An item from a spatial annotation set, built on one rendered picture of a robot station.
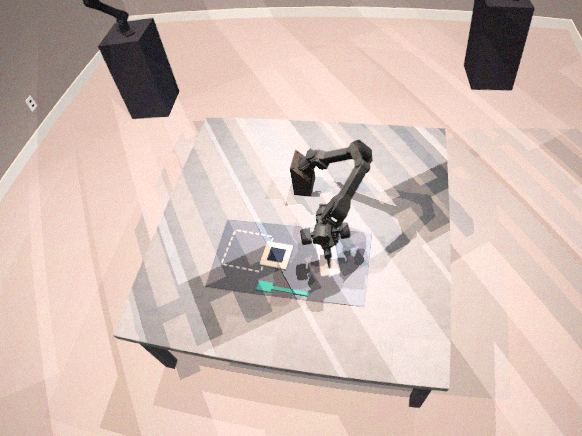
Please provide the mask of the tan tile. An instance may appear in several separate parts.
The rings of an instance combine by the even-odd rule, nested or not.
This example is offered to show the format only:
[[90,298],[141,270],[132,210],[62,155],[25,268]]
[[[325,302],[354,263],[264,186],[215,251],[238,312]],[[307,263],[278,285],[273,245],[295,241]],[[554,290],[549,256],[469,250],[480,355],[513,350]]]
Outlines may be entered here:
[[286,270],[293,246],[267,242],[260,265]]

